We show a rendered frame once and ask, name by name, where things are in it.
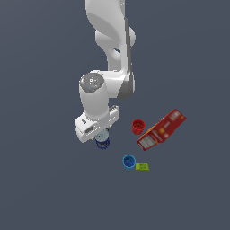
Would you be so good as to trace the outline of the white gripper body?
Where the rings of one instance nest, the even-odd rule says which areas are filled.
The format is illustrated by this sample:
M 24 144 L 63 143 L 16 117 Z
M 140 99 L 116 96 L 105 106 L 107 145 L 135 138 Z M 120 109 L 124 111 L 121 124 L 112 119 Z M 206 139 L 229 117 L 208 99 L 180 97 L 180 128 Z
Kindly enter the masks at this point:
M 82 143 L 89 139 L 94 140 L 106 128 L 111 128 L 114 122 L 119 119 L 119 106 L 113 105 L 109 108 L 109 117 L 104 123 L 99 120 L 88 119 L 85 112 L 75 120 L 75 132 Z

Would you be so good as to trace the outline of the dark blue can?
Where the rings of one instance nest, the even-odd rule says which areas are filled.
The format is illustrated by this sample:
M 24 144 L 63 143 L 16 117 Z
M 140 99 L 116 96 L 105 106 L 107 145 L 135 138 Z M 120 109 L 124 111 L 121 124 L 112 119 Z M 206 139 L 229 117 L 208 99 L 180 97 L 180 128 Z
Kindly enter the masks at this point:
M 96 145 L 104 150 L 110 145 L 109 130 L 106 128 L 95 136 Z

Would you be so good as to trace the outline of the red cup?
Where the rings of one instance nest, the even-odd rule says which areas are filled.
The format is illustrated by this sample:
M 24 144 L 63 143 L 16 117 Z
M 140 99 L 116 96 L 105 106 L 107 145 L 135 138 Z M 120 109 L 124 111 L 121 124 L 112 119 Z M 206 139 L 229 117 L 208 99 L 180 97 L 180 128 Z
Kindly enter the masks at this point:
M 145 128 L 146 128 L 146 124 L 143 120 L 135 119 L 132 121 L 132 132 L 135 135 L 141 135 Z

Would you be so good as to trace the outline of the blue cup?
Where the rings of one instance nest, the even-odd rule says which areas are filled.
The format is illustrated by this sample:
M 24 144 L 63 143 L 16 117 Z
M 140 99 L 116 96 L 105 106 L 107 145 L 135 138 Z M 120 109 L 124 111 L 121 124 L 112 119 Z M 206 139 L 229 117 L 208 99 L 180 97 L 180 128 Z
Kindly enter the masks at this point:
M 126 170 L 131 170 L 136 165 L 136 158 L 133 155 L 125 155 L 122 159 L 122 163 Z

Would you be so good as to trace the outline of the red cracker box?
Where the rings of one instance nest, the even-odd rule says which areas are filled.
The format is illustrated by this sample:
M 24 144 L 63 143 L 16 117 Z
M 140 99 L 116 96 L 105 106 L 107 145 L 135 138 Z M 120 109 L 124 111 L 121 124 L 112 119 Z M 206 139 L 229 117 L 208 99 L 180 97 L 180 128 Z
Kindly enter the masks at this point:
M 162 144 L 181 124 L 186 120 L 178 110 L 174 109 L 164 118 L 152 126 L 137 141 L 137 144 L 144 150 Z

